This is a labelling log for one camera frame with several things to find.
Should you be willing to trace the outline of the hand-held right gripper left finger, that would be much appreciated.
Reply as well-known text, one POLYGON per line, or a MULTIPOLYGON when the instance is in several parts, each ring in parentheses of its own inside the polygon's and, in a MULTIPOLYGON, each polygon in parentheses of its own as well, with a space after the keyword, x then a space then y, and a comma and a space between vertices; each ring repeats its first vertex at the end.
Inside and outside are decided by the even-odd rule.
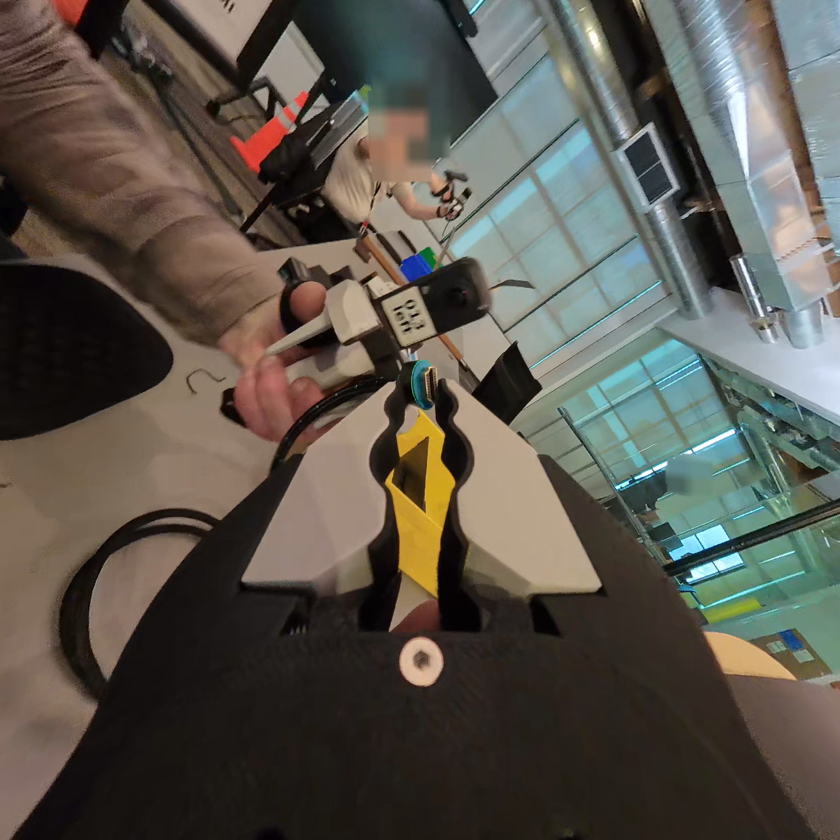
POLYGON ((402 390, 384 385, 311 444, 242 576, 246 590, 360 597, 360 617, 393 617, 399 535, 385 482, 400 458, 402 390))

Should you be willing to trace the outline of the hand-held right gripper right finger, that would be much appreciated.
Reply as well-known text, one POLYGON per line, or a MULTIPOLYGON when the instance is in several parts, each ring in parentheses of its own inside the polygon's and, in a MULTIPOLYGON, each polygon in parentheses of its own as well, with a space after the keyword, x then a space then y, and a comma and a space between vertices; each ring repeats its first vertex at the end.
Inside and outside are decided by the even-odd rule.
POLYGON ((442 460, 455 479, 440 541, 441 617, 472 617, 472 592, 529 600, 590 595, 602 581, 529 443, 462 387, 440 389, 442 460))

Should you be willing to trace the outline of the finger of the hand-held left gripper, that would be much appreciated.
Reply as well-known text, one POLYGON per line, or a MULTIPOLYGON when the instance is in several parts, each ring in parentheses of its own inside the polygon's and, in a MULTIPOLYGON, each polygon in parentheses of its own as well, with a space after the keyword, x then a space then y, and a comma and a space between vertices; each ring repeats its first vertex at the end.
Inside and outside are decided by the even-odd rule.
POLYGON ((375 394, 383 386, 392 384, 393 379, 379 375, 365 375, 358 377, 349 384, 342 385, 338 390, 326 395, 319 402, 307 409, 300 418, 322 418, 336 412, 342 406, 358 402, 375 394))

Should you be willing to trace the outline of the yellow plastic bin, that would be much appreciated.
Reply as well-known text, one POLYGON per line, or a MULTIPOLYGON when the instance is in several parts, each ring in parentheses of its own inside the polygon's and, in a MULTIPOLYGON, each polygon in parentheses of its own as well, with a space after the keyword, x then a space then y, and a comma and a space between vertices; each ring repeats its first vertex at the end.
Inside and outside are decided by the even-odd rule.
POLYGON ((396 438, 399 461, 385 483, 399 532, 400 569, 431 595, 438 593, 438 555, 455 487, 442 460, 444 441, 428 415, 411 410, 396 438))

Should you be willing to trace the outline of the person's left forearm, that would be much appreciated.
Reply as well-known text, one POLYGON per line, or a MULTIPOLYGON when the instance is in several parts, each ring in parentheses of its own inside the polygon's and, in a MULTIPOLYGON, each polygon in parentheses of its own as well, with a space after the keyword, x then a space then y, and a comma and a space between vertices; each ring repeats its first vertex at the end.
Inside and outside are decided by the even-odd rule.
POLYGON ((280 280, 48 2, 1 4, 2 173, 187 339, 252 366, 280 280))

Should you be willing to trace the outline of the person's left hand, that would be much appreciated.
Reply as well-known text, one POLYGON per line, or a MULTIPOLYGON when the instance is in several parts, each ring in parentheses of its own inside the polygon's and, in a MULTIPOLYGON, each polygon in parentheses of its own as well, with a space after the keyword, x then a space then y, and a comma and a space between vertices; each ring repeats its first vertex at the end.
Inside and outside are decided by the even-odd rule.
POLYGON ((286 333, 280 322, 279 300, 274 296, 247 312, 218 343, 240 369, 234 401, 247 429, 276 443, 325 396, 311 379, 287 378, 286 368, 307 354, 303 348, 265 356, 265 351, 286 333))

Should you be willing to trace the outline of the black office chair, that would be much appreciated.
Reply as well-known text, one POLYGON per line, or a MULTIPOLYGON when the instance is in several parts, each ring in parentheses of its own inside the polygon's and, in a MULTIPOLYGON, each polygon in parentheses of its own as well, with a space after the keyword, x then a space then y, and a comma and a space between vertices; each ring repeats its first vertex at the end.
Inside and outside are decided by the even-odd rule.
POLYGON ((472 396, 496 418, 510 426, 541 390, 541 384, 522 357, 518 342, 514 342, 496 360, 472 396))

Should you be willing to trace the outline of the black stand pole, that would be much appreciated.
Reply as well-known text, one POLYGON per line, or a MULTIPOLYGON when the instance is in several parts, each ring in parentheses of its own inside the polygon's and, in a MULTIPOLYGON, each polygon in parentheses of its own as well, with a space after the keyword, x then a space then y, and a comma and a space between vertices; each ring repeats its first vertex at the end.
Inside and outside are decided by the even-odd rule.
POLYGON ((674 578, 692 571, 696 567, 721 560, 735 553, 756 548, 765 543, 795 532, 810 529, 839 516, 839 499, 830 500, 808 511, 794 514, 765 527, 750 531, 747 534, 721 542, 708 549, 687 555, 682 560, 672 561, 663 566, 663 572, 674 578))

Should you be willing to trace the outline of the black monitor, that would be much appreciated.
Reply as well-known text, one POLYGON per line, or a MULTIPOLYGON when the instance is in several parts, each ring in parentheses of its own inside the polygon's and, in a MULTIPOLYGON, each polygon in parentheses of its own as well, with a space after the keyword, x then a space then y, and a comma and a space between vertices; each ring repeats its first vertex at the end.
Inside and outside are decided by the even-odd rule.
POLYGON ((371 88, 380 112, 424 112, 427 156, 439 160, 497 100, 469 41, 461 1, 307 1, 293 22, 342 93, 371 88))

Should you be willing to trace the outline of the orange striped traffic cone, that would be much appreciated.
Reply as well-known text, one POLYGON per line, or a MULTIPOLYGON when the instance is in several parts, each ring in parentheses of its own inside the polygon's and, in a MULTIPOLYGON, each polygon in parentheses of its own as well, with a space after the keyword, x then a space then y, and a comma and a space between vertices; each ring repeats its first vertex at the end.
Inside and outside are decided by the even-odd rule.
POLYGON ((309 97, 308 91, 302 91, 291 104, 283 108, 280 115, 270 118, 247 140, 241 140, 237 136, 231 137, 230 143, 249 170, 255 174, 259 173, 263 161, 294 130, 309 97))

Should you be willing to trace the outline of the black textured pad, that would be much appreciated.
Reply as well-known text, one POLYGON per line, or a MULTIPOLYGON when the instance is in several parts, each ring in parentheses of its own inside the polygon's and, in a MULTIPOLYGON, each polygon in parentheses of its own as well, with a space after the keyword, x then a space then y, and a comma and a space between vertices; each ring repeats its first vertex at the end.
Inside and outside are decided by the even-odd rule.
POLYGON ((172 371, 170 344, 87 273, 1 267, 1 439, 46 434, 126 402, 172 371))

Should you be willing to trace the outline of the black board with wooden edge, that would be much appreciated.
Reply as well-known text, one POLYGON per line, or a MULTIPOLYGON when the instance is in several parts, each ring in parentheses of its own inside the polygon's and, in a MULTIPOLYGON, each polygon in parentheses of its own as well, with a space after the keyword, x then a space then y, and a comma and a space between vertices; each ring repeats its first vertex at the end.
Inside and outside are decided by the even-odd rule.
POLYGON ((704 631, 752 740, 818 838, 839 838, 839 695, 746 640, 704 631))

